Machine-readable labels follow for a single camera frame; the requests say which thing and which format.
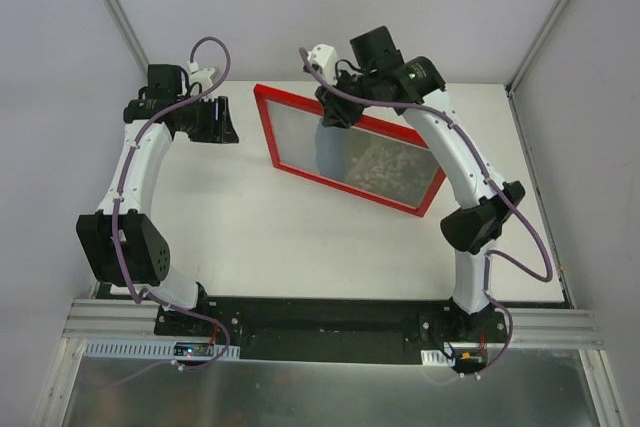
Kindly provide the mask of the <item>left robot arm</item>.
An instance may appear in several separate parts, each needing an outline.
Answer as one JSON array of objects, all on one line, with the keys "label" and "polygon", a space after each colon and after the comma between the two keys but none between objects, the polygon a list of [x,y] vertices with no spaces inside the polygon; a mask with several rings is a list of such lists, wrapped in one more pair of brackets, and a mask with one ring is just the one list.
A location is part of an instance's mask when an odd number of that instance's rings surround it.
[{"label": "left robot arm", "polygon": [[95,213],[83,214],[76,233],[100,283],[157,298],[166,309],[197,309],[205,290],[171,264],[168,242],[151,220],[163,159],[179,133],[196,143],[239,141],[229,100],[211,88],[214,67],[151,64],[148,83],[123,110],[124,142],[116,170]]}]

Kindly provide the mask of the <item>red picture frame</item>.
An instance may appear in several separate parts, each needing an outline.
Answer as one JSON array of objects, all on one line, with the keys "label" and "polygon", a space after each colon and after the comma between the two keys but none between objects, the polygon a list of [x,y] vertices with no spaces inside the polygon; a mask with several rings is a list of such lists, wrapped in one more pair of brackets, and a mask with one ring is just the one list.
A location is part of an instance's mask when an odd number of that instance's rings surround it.
[{"label": "red picture frame", "polygon": [[446,179],[439,166],[417,207],[347,185],[345,147],[349,130],[366,130],[429,148],[413,129],[388,120],[365,115],[349,129],[325,128],[321,125],[321,105],[314,99],[262,84],[255,86],[254,97],[271,162],[278,170],[418,217],[425,215]]}]

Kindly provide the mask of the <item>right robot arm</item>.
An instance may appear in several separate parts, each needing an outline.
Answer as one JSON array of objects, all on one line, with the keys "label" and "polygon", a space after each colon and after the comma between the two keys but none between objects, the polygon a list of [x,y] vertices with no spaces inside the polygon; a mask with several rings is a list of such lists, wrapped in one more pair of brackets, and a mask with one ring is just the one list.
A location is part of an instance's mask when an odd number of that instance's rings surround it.
[{"label": "right robot arm", "polygon": [[385,26],[350,41],[356,61],[340,68],[334,47],[318,44],[301,53],[304,69],[320,81],[316,97],[326,127],[348,129],[368,107],[396,111],[418,133],[446,174],[457,209],[440,222],[454,250],[455,284],[451,322],[471,331],[494,312],[488,297],[485,262],[502,234],[512,207],[524,197],[518,181],[496,173],[464,132],[451,105],[446,82],[425,56],[403,57]]}]

